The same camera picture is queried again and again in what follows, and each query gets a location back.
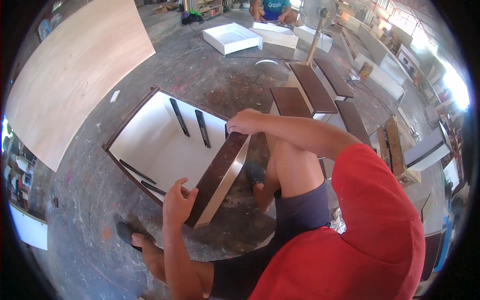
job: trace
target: person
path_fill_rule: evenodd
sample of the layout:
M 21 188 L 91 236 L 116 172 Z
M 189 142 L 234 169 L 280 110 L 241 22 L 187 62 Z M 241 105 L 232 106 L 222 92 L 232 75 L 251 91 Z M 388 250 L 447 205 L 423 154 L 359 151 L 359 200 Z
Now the person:
M 182 240 L 198 193 L 175 182 L 163 203 L 164 249 L 130 232 L 152 274 L 173 299 L 411 299 L 423 269 L 420 216 L 388 166 L 356 137 L 330 124 L 252 109 L 227 122 L 228 132 L 275 136 L 266 171 L 244 169 L 258 208 L 275 199 L 276 231 L 262 248 L 213 262 L 190 259 Z M 332 186 L 346 232 L 329 228 L 326 183 L 318 156 L 335 161 Z
M 292 10 L 290 0 L 264 0 L 264 8 L 260 8 L 262 0 L 253 0 L 248 9 L 255 21 L 279 21 L 291 24 L 297 21 L 298 14 Z

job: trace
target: blue t-shirt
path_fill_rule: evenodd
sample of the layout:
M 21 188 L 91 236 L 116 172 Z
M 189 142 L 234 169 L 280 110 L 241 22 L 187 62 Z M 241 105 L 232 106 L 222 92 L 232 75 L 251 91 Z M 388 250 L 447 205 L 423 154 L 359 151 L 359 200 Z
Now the blue t-shirt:
M 290 7 L 290 0 L 264 0 L 264 10 L 271 12 L 283 12 L 284 7 Z

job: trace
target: standing fan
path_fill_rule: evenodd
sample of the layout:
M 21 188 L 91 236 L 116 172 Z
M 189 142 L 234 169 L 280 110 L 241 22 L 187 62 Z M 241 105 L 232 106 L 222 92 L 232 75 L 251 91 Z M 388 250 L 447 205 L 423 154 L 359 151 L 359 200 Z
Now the standing fan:
M 304 63 L 312 63 L 313 54 L 317 48 L 320 32 L 325 24 L 330 24 L 335 17 L 336 6 L 333 0 L 302 0 L 300 18 L 311 29 L 316 29 L 312 45 Z

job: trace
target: stained floor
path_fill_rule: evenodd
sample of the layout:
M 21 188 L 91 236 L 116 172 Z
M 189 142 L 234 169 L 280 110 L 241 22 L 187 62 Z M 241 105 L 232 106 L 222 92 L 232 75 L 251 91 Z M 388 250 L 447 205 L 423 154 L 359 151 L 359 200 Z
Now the stained floor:
M 57 173 L 41 162 L 37 164 L 31 206 L 48 222 L 48 252 L 35 249 L 34 254 L 63 299 L 169 299 L 165 285 L 152 277 L 140 253 L 127 247 L 114 228 L 118 219 L 136 220 L 162 246 L 161 207 L 118 169 L 101 145 L 153 85 L 227 118 L 245 108 L 269 112 L 273 102 L 269 88 L 285 85 L 289 74 L 286 63 L 305 59 L 309 45 L 301 40 L 297 49 L 265 44 L 263 50 L 251 48 L 224 57 L 203 41 L 201 30 L 231 22 L 249 27 L 252 19 L 248 12 L 227 13 L 199 26 L 183 26 L 154 44 L 156 54 L 121 80 L 88 116 Z M 352 67 L 338 31 L 330 30 L 335 42 L 330 52 L 318 50 L 315 56 L 334 62 L 346 78 Z M 273 59 L 278 65 L 255 65 L 260 59 Z M 390 113 L 396 113 L 399 103 L 372 80 L 364 83 L 352 87 L 355 98 L 349 101 L 355 103 L 370 134 Z M 120 95 L 110 103 L 116 90 Z M 432 130 L 424 100 L 413 85 L 407 90 L 400 106 L 423 137 Z M 265 166 L 268 157 L 264 135 L 253 136 L 247 159 Z M 446 207 L 440 174 L 438 163 L 422 172 L 421 184 L 405 189 L 412 201 L 433 192 L 432 215 L 439 216 Z M 52 205 L 54 198 L 59 200 L 58 208 Z M 329 200 L 330 208 L 338 206 L 331 188 Z M 241 173 L 211 224 L 184 228 L 184 241 L 193 259 L 240 255 L 253 250 L 275 230 L 274 215 L 274 207 L 267 214 L 255 208 Z M 432 223 L 425 225 L 426 232 L 437 230 L 438 222 Z

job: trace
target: navy shorts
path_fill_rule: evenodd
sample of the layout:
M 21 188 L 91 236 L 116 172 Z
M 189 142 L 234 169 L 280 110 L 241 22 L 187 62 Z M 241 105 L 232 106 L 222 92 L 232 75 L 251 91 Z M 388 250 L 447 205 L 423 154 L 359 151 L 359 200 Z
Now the navy shorts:
M 272 257 L 297 235 L 330 226 L 327 185 L 300 196 L 281 198 L 275 194 L 276 230 L 265 247 L 245 255 L 214 261 L 214 279 L 210 297 L 247 299 Z
M 276 21 L 278 17 L 282 14 L 281 12 L 271 12 L 264 10 L 265 14 L 263 15 L 263 18 L 267 21 Z

